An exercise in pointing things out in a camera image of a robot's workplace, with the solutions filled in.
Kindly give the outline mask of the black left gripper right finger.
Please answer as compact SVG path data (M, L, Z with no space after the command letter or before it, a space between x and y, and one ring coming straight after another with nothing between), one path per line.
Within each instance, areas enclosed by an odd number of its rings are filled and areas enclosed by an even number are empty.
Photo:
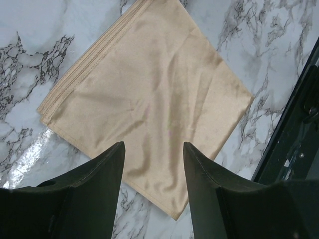
M189 142L183 160L195 238L318 238L317 180L265 186L227 170Z

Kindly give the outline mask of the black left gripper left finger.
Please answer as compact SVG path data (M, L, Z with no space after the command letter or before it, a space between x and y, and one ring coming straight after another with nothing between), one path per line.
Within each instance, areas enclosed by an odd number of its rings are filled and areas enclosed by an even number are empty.
M3 239L109 239L125 160L117 142L98 157L38 186L0 191Z

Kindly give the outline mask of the peach cloth napkin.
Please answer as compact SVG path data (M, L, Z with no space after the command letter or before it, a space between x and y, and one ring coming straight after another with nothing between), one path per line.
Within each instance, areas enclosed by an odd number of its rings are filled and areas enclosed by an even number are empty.
M188 203L184 142L214 159L253 99L181 2L138 0L38 112L90 158L123 141L123 181L177 220Z

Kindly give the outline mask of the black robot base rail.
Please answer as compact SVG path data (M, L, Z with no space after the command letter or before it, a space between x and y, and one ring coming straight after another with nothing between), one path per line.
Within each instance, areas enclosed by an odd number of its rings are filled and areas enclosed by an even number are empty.
M319 45L316 43L291 93L252 181L319 178Z

